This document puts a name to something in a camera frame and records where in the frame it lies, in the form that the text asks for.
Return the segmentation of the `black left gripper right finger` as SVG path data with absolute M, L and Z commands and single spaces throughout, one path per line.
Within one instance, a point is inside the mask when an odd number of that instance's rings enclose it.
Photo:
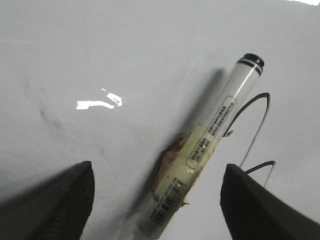
M 225 168 L 220 207 L 233 240 L 318 240 L 320 225 L 235 164 Z

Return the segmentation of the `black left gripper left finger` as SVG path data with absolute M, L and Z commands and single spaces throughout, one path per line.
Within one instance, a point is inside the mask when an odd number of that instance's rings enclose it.
M 0 192 L 2 240 L 79 240 L 92 212 L 95 177 L 83 161 Z

